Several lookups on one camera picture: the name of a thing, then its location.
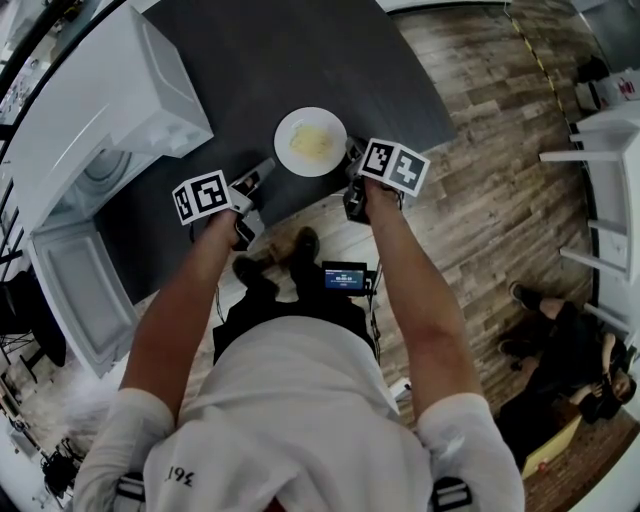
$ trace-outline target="wooden floor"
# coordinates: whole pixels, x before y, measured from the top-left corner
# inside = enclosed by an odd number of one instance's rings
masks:
[[[572,81],[577,66],[597,46],[569,0],[515,0],[511,13],[552,76],[569,118],[579,119]],[[578,303],[591,295],[591,272],[558,254],[565,245],[590,251],[581,172],[573,164],[538,161],[541,151],[569,147],[568,128],[545,76],[501,7],[428,10],[397,15],[394,22],[435,82],[458,132],[456,140],[427,153],[432,161],[428,179],[406,216],[463,308],[477,368],[495,410],[524,384],[497,351],[500,335],[523,317],[508,296],[509,284],[521,280]],[[278,263],[305,225],[321,237],[320,258],[375,267],[370,229],[348,223],[341,198],[329,197],[273,228],[255,251],[273,258],[267,274],[280,284],[281,300],[293,300],[295,293]],[[407,357],[384,283],[380,292],[382,367],[393,383],[408,374]],[[227,268],[221,280],[225,314],[242,294]],[[212,313],[211,325],[219,321]],[[212,350],[207,334],[189,396],[210,368]],[[97,422],[86,420],[81,409],[84,405],[95,413],[96,403],[104,409],[118,372],[121,368],[110,379],[109,392],[98,392],[95,384],[82,380],[72,360],[53,374],[54,384],[37,394],[25,391],[25,414],[40,438],[49,440],[45,444],[71,432],[88,447]],[[411,424],[408,403],[403,413]]]

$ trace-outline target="white t-shirt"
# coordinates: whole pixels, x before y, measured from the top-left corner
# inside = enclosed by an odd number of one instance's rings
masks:
[[[116,484],[144,473],[146,509],[431,510],[434,481],[470,488],[472,510],[521,512],[524,491],[484,398],[456,395],[414,434],[371,349],[321,320],[284,317],[239,337],[174,426],[139,390],[117,395],[76,479],[74,510],[119,510]]]

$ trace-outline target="yellow board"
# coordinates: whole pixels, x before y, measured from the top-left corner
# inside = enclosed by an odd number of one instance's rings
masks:
[[[522,470],[522,479],[525,480],[531,475],[538,472],[540,463],[549,463],[567,449],[573,436],[578,430],[580,420],[582,416],[576,416],[570,423],[567,424],[560,432],[554,437],[549,439],[545,444],[538,448],[535,452],[527,457],[527,462]]]

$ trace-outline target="screen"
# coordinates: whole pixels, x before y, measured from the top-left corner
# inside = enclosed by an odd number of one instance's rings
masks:
[[[364,289],[364,270],[324,270],[324,286],[329,290]]]

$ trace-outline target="person in black clothes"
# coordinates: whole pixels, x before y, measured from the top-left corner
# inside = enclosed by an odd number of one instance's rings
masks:
[[[508,340],[500,351],[519,359],[542,356],[524,394],[539,403],[551,403],[558,395],[580,408],[585,421],[611,419],[636,391],[628,375],[627,348],[611,333],[600,334],[574,304],[543,296],[514,283],[511,296],[525,309],[537,311],[553,322],[551,332],[538,340]]]

